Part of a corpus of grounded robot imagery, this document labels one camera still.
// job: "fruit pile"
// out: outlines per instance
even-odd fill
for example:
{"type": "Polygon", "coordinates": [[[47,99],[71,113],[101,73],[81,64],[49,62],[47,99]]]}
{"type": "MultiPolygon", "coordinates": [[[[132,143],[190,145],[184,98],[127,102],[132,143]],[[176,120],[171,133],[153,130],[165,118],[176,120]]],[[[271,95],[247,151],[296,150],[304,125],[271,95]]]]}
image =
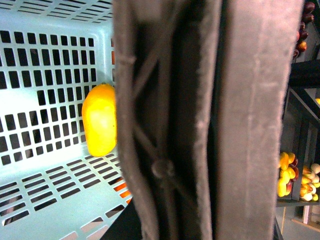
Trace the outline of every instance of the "fruit pile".
{"type": "Polygon", "coordinates": [[[308,23],[311,23],[315,20],[315,17],[312,15],[312,12],[315,9],[315,7],[315,4],[310,1],[304,4],[300,28],[299,31],[297,31],[296,33],[297,43],[293,52],[292,59],[295,59],[299,54],[307,50],[307,43],[305,42],[305,40],[308,37],[308,32],[305,30],[305,28],[308,23]]]}
{"type": "Polygon", "coordinates": [[[278,180],[278,196],[284,197],[291,193],[292,186],[299,177],[299,170],[297,168],[298,159],[292,152],[282,152],[280,154],[280,161],[278,167],[280,168],[278,180]]]}
{"type": "Polygon", "coordinates": [[[319,196],[316,194],[317,188],[320,187],[319,176],[320,165],[313,163],[311,169],[303,166],[302,180],[300,188],[300,198],[304,201],[318,201],[319,196]]]}
{"type": "MultiPolygon", "coordinates": [[[[278,180],[278,196],[280,198],[291,193],[293,183],[299,178],[298,159],[292,152],[282,152],[280,154],[278,167],[280,168],[278,180]]],[[[313,163],[309,169],[303,166],[300,198],[304,201],[318,201],[319,197],[316,194],[317,188],[320,187],[320,165],[313,163]]]]}

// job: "orange fruit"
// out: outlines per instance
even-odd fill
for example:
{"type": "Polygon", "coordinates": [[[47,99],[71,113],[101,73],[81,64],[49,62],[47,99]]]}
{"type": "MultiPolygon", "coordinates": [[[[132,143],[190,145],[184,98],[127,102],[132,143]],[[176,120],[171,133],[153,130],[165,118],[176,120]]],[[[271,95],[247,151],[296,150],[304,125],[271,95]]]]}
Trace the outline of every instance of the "orange fruit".
{"type": "Polygon", "coordinates": [[[109,84],[95,86],[85,98],[82,119],[89,153],[107,155],[117,143],[115,89],[109,84]]]}

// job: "produce bin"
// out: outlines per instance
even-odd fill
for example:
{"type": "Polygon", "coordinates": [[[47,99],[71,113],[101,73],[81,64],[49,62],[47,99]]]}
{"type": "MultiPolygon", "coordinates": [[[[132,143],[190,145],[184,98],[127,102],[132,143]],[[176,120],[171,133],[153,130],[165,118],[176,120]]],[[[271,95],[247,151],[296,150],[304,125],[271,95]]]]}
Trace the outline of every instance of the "produce bin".
{"type": "Polygon", "coordinates": [[[295,154],[298,159],[296,167],[299,171],[299,177],[293,182],[289,195],[278,197],[278,207],[319,204],[318,201],[307,202],[300,199],[303,167],[309,168],[315,161],[319,126],[308,116],[308,113],[311,115],[311,110],[308,110],[308,106],[298,93],[300,93],[298,89],[294,90],[289,87],[283,113],[280,151],[295,154]]]}
{"type": "Polygon", "coordinates": [[[112,3],[0,0],[0,239],[98,239],[131,199],[82,104],[113,85],[112,3]]]}

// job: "plastic basket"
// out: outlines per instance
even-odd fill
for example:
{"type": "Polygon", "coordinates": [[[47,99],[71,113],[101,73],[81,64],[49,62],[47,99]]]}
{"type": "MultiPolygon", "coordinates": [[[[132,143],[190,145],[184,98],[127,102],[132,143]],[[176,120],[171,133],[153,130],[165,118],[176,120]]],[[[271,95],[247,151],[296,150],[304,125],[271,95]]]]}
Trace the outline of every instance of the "plastic basket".
{"type": "Polygon", "coordinates": [[[113,83],[112,4],[0,0],[0,22],[0,239],[99,239],[131,199],[81,116],[113,83]]]}

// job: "gray floor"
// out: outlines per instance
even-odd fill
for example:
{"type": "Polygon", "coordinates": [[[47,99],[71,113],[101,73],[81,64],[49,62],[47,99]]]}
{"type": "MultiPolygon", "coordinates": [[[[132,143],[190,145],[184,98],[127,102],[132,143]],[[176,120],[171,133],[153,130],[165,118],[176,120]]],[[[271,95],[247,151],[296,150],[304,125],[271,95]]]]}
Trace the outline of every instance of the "gray floor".
{"type": "MultiPolygon", "coordinates": [[[[284,208],[277,207],[275,209],[275,216],[278,221],[279,227],[282,227],[284,208]]],[[[285,219],[283,225],[283,239],[284,240],[320,240],[320,232],[316,232],[300,224],[292,222],[291,219],[295,218],[296,208],[287,207],[285,211],[285,219]]]]}

